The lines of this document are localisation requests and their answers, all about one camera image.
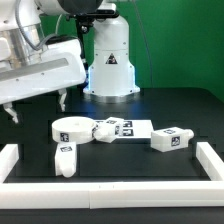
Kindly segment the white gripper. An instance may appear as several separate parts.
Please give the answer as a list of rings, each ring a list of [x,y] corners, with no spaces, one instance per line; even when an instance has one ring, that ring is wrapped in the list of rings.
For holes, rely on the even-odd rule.
[[[49,45],[37,64],[12,69],[6,61],[0,62],[0,105],[4,104],[4,110],[18,123],[11,102],[58,90],[58,102],[65,111],[65,88],[86,78],[80,54],[80,42],[73,39]]]

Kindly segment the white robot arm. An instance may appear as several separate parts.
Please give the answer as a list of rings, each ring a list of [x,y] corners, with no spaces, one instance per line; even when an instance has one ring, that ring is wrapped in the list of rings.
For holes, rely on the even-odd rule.
[[[116,0],[0,0],[0,105],[83,85],[88,98],[122,102],[139,92],[129,61],[129,26]],[[43,34],[42,16],[76,20],[78,36]]]

